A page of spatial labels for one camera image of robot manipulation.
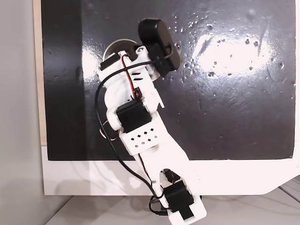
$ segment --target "screw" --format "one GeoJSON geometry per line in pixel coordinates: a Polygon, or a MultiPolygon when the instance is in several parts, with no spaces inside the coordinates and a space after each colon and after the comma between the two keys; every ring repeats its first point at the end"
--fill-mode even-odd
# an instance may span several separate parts
{"type": "Polygon", "coordinates": [[[137,52],[140,53],[142,50],[144,50],[144,48],[139,48],[137,52]]]}

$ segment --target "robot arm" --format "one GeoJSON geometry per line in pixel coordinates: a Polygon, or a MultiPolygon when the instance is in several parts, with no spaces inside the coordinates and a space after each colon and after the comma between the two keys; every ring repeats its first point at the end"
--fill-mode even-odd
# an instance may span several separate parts
{"type": "Polygon", "coordinates": [[[128,74],[124,71],[105,82],[106,116],[111,127],[120,131],[121,141],[150,179],[156,196],[162,196],[159,201],[171,223],[188,225],[206,216],[200,181],[157,112],[158,105],[164,105],[153,85],[159,75],[179,67],[179,55],[166,51],[173,42],[163,21],[142,21],[139,34],[144,45],[111,54],[101,64],[100,81],[124,67],[153,60],[157,63],[128,69],[128,74]],[[172,171],[171,179],[165,171],[172,171]]]}

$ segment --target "white plastic part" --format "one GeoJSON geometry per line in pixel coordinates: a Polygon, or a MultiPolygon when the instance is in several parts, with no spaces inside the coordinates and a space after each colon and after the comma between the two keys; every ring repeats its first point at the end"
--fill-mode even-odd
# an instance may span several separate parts
{"type": "MultiPolygon", "coordinates": [[[[123,58],[126,67],[150,60],[146,47],[141,46],[136,50],[136,53],[138,57],[133,62],[130,61],[129,57],[123,58]]],[[[126,54],[124,51],[119,53],[120,57],[124,54],[126,54]]],[[[104,71],[99,71],[100,81],[121,68],[123,68],[123,64],[121,60],[119,60],[104,71]]],[[[140,154],[145,169],[151,178],[149,182],[152,182],[152,187],[157,196],[161,196],[163,193],[161,188],[163,181],[160,180],[162,170],[170,169],[181,177],[188,191],[194,198],[194,203],[189,206],[194,216],[183,220],[179,211],[172,213],[170,210],[168,211],[168,215],[173,225],[191,224],[206,216],[206,210],[200,199],[201,183],[186,153],[169,135],[157,112],[158,105],[161,104],[162,107],[164,107],[164,105],[153,85],[153,79],[149,74],[155,73],[156,70],[152,65],[147,65],[129,69],[128,72],[134,88],[138,87],[142,93],[142,102],[147,111],[151,114],[152,121],[129,133],[123,133],[121,123],[116,116],[116,110],[133,97],[125,72],[112,77],[105,83],[107,119],[113,129],[120,129],[121,141],[129,154],[134,156],[143,169],[142,162],[138,156],[138,154],[140,154]]],[[[169,208],[165,196],[159,200],[165,208],[169,208]]]]}
{"type": "MultiPolygon", "coordinates": [[[[129,57],[124,57],[124,63],[126,67],[141,62],[150,61],[148,57],[148,51],[145,46],[142,46],[139,49],[137,49],[136,53],[138,57],[135,61],[131,61],[129,57]]],[[[125,54],[125,51],[119,52],[120,57],[122,57],[125,54]]],[[[118,60],[105,70],[99,70],[98,75],[100,81],[103,81],[107,76],[122,68],[124,68],[123,64],[121,60],[118,60]]],[[[149,71],[154,74],[156,73],[156,69],[152,65],[139,66],[128,70],[134,88],[139,87],[142,92],[143,102],[145,104],[146,109],[149,113],[154,113],[158,108],[158,104],[161,104],[162,108],[164,107],[164,105],[157,90],[153,85],[151,76],[148,73],[149,71]]],[[[105,105],[107,107],[106,117],[112,129],[119,130],[121,129],[121,123],[117,118],[116,110],[120,105],[123,105],[126,102],[130,101],[133,97],[126,72],[122,72],[118,75],[113,76],[105,83],[104,86],[106,87],[106,93],[104,98],[105,105]]]]}

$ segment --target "red wire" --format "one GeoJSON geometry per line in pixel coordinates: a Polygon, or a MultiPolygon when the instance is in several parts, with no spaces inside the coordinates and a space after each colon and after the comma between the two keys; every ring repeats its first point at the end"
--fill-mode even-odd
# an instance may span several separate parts
{"type": "MultiPolygon", "coordinates": [[[[123,55],[122,58],[121,58],[123,67],[125,68],[126,65],[125,65],[125,63],[124,63],[124,56],[127,56],[127,57],[129,57],[129,56],[128,56],[128,55],[123,55]]],[[[127,77],[128,77],[129,83],[130,83],[130,87],[131,87],[131,91],[132,91],[132,94],[133,94],[133,98],[136,98],[136,95],[135,95],[135,89],[134,89],[134,87],[133,87],[133,83],[132,83],[131,77],[130,77],[130,75],[129,75],[129,72],[128,72],[128,70],[126,70],[125,72],[126,72],[126,74],[127,74],[127,77]]]]}

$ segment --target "wooden edge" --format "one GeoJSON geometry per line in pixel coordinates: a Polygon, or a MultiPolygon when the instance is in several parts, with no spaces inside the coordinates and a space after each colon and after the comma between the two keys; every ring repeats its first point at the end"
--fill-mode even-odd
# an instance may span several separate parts
{"type": "Polygon", "coordinates": [[[44,60],[43,60],[43,36],[41,0],[33,0],[34,42],[37,73],[37,101],[40,141],[42,146],[47,145],[45,92],[44,92],[44,60]]]}

